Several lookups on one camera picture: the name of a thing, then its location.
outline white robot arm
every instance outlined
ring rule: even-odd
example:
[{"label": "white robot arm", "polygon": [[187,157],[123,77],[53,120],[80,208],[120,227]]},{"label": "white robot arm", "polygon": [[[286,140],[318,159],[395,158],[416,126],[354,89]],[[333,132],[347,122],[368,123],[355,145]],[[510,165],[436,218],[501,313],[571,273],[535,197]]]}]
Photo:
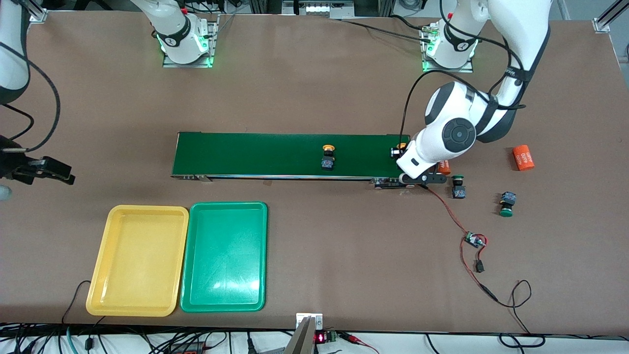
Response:
[{"label": "white robot arm", "polygon": [[[426,128],[415,135],[398,159],[398,166],[410,177],[417,178],[439,161],[453,159],[467,151],[475,140],[492,142],[504,137],[513,123],[515,110],[506,109],[519,103],[550,36],[548,13],[552,0],[459,0],[452,25],[470,34],[478,34],[483,14],[491,16],[494,26],[507,41],[516,57],[511,57],[498,94],[489,96],[458,82],[443,85],[433,94],[425,112]],[[454,19],[462,19],[454,24]],[[465,64],[469,41],[442,19],[440,45],[433,54],[439,64],[457,67]],[[464,49],[461,43],[468,43]]]},{"label": "white robot arm", "polygon": [[[175,63],[188,64],[208,51],[201,37],[208,35],[208,21],[183,14],[175,0],[131,0],[151,21],[162,49]],[[23,0],[0,0],[0,43],[26,55],[30,14]],[[0,105],[17,99],[28,86],[28,64],[0,47]]]}]

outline green cap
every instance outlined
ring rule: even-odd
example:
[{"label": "green cap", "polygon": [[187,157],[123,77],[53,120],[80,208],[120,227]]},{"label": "green cap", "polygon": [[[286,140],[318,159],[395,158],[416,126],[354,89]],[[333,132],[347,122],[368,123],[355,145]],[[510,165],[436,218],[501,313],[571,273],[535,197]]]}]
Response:
[{"label": "green cap", "polygon": [[512,217],[513,216],[513,210],[503,208],[503,209],[500,210],[500,216]]}]

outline brown table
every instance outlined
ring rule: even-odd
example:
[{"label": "brown table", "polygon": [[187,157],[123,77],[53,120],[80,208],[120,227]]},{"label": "brown table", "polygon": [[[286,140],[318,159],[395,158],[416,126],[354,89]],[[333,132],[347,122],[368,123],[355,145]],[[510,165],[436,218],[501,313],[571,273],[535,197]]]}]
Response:
[{"label": "brown table", "polygon": [[[370,24],[412,34],[392,19]],[[108,318],[109,323],[291,328],[296,312],[364,330],[519,331],[507,309],[469,278],[461,232],[425,190],[375,191],[341,181],[177,181],[180,130],[395,134],[421,70],[416,42],[317,17],[238,16],[221,34],[214,69],[163,69],[141,13],[52,13],[28,51],[54,80],[62,117],[49,155],[73,167],[74,186],[5,181],[0,203],[0,321],[59,322],[90,279],[105,219],[118,204],[262,200],[269,206],[267,300],[260,312]],[[486,35],[499,38],[489,28]],[[487,89],[506,55],[482,43],[472,84]],[[428,98],[449,78],[421,83],[406,131],[423,127]],[[625,157],[629,95],[607,35],[589,22],[553,22],[552,36],[505,138],[452,161],[468,197],[448,202],[490,239],[479,278],[502,300],[519,279],[533,298],[518,314],[537,333],[629,334],[629,207]],[[50,89],[33,73],[15,105],[49,129]],[[25,123],[2,110],[8,135]],[[528,144],[536,168],[514,170]],[[442,196],[448,186],[436,186]],[[515,216],[498,197],[518,194]],[[466,248],[472,261],[473,249]],[[82,289],[68,321],[91,323]],[[524,292],[519,292],[521,299]]]}]

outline green tray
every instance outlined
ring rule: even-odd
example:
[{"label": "green tray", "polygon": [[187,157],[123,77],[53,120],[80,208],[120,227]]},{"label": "green tray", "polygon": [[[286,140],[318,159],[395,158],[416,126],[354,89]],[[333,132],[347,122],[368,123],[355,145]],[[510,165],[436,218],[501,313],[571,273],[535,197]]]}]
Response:
[{"label": "green tray", "polygon": [[259,311],[264,306],[267,206],[202,202],[190,208],[181,309]]},{"label": "green tray", "polygon": [[[402,136],[408,142],[408,135]],[[362,180],[397,178],[391,148],[398,135],[179,132],[172,177]],[[333,145],[332,171],[321,168]]]}]

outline orange cap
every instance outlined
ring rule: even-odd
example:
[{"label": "orange cap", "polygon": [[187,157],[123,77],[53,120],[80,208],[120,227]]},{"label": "orange cap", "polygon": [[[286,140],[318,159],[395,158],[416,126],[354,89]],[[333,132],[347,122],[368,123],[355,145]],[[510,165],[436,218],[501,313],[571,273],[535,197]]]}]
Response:
[{"label": "orange cap", "polygon": [[513,157],[515,157],[515,163],[518,165],[520,171],[527,171],[535,167],[531,152],[528,150],[528,146],[520,145],[513,148]]},{"label": "orange cap", "polygon": [[439,161],[439,167],[437,168],[437,172],[441,174],[448,175],[450,174],[450,164],[448,160]]}]

